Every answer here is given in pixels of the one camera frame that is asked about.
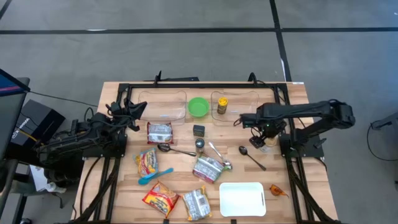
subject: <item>orange toy fish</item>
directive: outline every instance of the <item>orange toy fish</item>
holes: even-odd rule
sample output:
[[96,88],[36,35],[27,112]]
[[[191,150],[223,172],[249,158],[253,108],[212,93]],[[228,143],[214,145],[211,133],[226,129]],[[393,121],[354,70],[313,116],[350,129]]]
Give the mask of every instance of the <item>orange toy fish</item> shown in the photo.
[[274,196],[286,195],[287,197],[289,197],[282,189],[280,189],[278,186],[276,186],[274,184],[271,185],[269,190],[271,190],[271,193]]

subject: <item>metal spoon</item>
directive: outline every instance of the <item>metal spoon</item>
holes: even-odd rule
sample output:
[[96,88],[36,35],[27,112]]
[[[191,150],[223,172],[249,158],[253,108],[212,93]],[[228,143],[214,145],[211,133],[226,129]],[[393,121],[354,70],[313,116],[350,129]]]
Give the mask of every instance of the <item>metal spoon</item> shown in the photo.
[[217,155],[223,160],[223,163],[226,167],[228,167],[228,169],[232,169],[232,163],[226,159],[224,159],[224,157],[221,155],[220,152],[218,152],[218,150],[216,149],[216,147],[214,147],[212,142],[209,142],[209,146],[217,153]]
[[246,147],[244,146],[239,146],[239,152],[244,155],[244,156],[249,156],[250,159],[252,159],[254,162],[256,162],[256,164],[263,170],[266,171],[267,168],[264,167],[263,165],[261,165],[260,163],[258,163],[255,159],[253,159],[249,154],[248,154],[248,149],[246,149]]
[[176,149],[172,149],[172,148],[170,148],[169,144],[158,144],[157,148],[160,151],[162,151],[162,152],[169,152],[170,150],[173,150],[173,151],[176,151],[176,152],[184,153],[186,155],[197,156],[197,154],[195,152],[185,152],[185,151],[179,151],[179,150],[176,150]]

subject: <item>chip bag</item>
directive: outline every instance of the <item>chip bag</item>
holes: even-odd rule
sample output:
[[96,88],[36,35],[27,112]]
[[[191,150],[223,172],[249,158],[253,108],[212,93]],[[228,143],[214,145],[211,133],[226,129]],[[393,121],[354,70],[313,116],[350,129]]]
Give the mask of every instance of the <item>chip bag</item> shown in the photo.
[[179,197],[180,196],[178,194],[171,191],[166,187],[166,185],[158,182],[142,199],[142,201],[161,211],[167,218]]
[[187,208],[189,221],[197,221],[201,218],[213,216],[204,185],[199,189],[184,194],[182,198],[185,202],[185,208]]
[[157,173],[158,164],[155,148],[140,152],[139,156],[134,157],[134,160],[138,166],[138,173],[141,177],[149,178]]
[[225,167],[223,164],[205,154],[202,154],[198,157],[192,173],[206,182],[214,183],[224,169]]
[[151,124],[147,123],[148,144],[173,144],[172,124]]

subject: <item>floor tile line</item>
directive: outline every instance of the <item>floor tile line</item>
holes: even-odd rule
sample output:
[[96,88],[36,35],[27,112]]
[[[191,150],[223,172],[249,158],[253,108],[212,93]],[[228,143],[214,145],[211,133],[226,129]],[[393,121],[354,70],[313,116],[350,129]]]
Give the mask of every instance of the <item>floor tile line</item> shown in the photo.
[[6,3],[4,3],[4,5],[2,6],[1,10],[0,10],[0,20],[3,17],[4,13],[6,13],[8,6],[11,4],[12,0],[7,0]]
[[187,33],[250,33],[275,32],[271,27],[214,27],[166,29],[87,29],[87,30],[0,30],[6,34],[187,34]]
[[275,24],[276,39],[278,42],[279,55],[280,55],[281,65],[282,65],[282,68],[284,71],[285,81],[291,82],[292,76],[290,74],[289,63],[287,61],[287,54],[286,54],[286,49],[285,49],[285,44],[284,44],[284,38],[282,36],[282,32],[280,29],[278,11],[276,8],[275,0],[269,0],[269,4],[271,6],[272,18],[273,18],[274,24]]
[[281,32],[397,32],[398,27],[281,28]]

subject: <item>white container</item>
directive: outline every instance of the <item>white container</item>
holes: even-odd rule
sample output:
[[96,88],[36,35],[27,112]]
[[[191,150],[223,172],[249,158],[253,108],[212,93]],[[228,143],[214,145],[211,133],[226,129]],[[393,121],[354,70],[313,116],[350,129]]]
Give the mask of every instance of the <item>white container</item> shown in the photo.
[[264,188],[259,182],[222,183],[220,212],[224,217],[264,216],[267,212]]

